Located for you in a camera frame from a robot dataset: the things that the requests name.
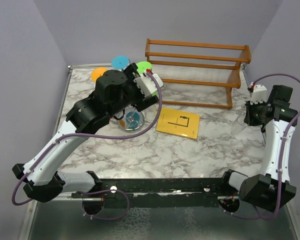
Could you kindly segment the clear small glass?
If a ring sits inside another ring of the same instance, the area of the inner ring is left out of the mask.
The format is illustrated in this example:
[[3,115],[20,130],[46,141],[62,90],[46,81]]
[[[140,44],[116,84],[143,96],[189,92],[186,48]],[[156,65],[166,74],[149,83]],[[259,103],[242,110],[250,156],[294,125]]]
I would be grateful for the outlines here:
[[231,125],[230,134],[233,136],[239,135],[249,125],[245,122],[246,116],[239,115]]

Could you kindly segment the green plastic wine glass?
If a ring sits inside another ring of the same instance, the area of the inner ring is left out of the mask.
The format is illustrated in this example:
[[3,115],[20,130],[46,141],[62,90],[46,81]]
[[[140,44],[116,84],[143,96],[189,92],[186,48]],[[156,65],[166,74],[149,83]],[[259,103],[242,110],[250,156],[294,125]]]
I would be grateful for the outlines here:
[[140,61],[136,65],[137,65],[137,72],[140,76],[144,73],[144,71],[152,69],[152,64],[148,61]]

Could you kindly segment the blue plastic wine glass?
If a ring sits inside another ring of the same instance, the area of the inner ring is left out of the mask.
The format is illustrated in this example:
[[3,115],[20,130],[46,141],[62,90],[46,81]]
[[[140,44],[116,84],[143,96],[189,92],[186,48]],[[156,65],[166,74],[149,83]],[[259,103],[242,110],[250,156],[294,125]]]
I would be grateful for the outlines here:
[[130,64],[130,60],[125,55],[119,55],[112,59],[111,66],[116,70],[124,70]]

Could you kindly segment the orange plastic wine glass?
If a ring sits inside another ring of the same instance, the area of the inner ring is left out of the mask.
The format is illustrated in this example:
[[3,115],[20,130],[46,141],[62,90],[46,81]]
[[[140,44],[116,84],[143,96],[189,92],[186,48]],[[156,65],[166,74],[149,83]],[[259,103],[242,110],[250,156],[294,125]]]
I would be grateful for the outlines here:
[[95,68],[90,75],[90,78],[93,82],[96,82],[99,77],[102,77],[103,74],[107,71],[108,69],[106,67],[97,67]]

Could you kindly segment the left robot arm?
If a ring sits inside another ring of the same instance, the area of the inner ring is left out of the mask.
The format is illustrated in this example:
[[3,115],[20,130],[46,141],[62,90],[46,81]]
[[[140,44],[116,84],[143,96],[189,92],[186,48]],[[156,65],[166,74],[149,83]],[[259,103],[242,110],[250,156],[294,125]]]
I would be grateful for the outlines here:
[[162,103],[163,81],[151,69],[138,72],[136,63],[123,70],[102,71],[96,79],[94,91],[77,101],[66,114],[66,119],[45,147],[29,162],[18,163],[12,172],[24,184],[29,201],[46,203],[61,193],[80,192],[96,197],[102,181],[93,171],[66,173],[59,167],[74,150],[89,138],[102,138],[97,131],[110,123],[128,106],[141,112]]

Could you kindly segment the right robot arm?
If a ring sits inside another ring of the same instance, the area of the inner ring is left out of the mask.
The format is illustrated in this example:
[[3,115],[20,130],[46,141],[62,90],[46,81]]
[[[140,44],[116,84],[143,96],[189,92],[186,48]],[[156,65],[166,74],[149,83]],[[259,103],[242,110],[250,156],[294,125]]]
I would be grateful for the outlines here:
[[228,170],[223,174],[219,189],[230,196],[238,192],[241,201],[269,212],[276,205],[284,206],[296,195],[296,187],[290,185],[289,154],[291,138],[298,123],[294,117],[298,111],[290,108],[293,89],[274,85],[270,93],[261,84],[249,87],[251,99],[245,103],[243,122],[248,126],[260,126],[265,133],[266,144],[258,173],[247,176]]

